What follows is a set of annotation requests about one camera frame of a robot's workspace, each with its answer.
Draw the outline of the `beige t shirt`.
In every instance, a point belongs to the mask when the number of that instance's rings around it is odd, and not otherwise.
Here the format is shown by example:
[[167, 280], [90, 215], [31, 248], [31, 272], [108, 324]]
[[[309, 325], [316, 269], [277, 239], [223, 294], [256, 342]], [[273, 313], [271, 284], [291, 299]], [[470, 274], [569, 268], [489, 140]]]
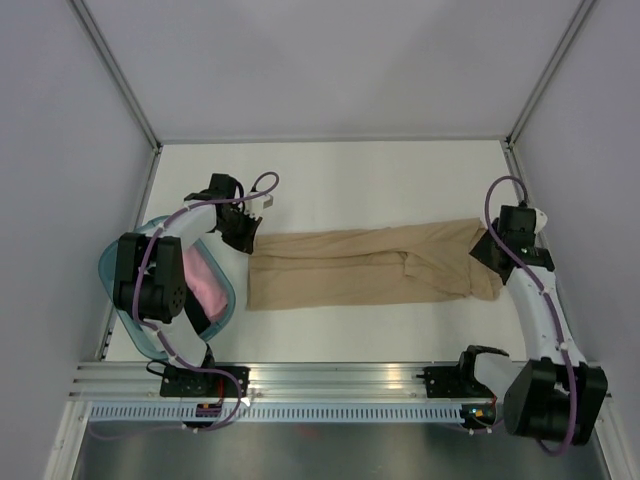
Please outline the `beige t shirt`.
[[248, 263], [251, 311], [499, 298], [498, 274], [470, 254], [477, 218], [381, 229], [257, 237]]

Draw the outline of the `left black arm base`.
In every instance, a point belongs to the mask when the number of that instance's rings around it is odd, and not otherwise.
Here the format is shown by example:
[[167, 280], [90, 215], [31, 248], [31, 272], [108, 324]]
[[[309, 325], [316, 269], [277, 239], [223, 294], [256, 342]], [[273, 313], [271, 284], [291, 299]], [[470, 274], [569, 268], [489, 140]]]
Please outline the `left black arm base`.
[[160, 396], [163, 398], [245, 397], [250, 383], [250, 368], [221, 366], [219, 370], [225, 372], [225, 375], [197, 373], [160, 360], [151, 360], [146, 364], [146, 371], [161, 379]]

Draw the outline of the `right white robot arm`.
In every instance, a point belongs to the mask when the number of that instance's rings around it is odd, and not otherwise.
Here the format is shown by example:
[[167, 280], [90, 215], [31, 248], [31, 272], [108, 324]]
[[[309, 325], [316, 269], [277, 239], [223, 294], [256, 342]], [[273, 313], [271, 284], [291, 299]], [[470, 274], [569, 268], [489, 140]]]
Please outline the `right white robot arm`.
[[537, 246], [546, 216], [525, 203], [504, 205], [470, 254], [499, 275], [516, 307], [527, 361], [517, 368], [501, 349], [472, 345], [460, 356], [459, 388], [488, 389], [503, 405], [509, 434], [586, 444], [608, 391], [603, 369], [588, 364], [573, 340], [559, 302], [555, 265]]

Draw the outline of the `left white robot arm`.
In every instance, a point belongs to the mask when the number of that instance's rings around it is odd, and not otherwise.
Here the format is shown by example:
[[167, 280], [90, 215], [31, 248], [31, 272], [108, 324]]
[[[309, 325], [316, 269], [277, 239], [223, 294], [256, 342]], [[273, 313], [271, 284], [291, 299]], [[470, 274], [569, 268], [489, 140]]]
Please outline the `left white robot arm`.
[[262, 213], [273, 202], [272, 187], [245, 190], [228, 174], [214, 173], [207, 188], [188, 194], [182, 206], [146, 231], [117, 240], [112, 301], [161, 347], [168, 363], [186, 369], [184, 385], [206, 396], [218, 384], [213, 354], [186, 311], [192, 298], [206, 309], [204, 269], [187, 266], [188, 253], [205, 235], [245, 255], [254, 251]]

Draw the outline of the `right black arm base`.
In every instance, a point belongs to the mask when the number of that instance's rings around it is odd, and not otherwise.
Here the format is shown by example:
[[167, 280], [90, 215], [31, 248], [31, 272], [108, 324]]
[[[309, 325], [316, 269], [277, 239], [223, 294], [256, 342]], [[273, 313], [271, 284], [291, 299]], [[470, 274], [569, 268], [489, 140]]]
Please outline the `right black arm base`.
[[492, 392], [475, 380], [463, 377], [457, 366], [428, 366], [418, 375], [430, 399], [489, 399]]

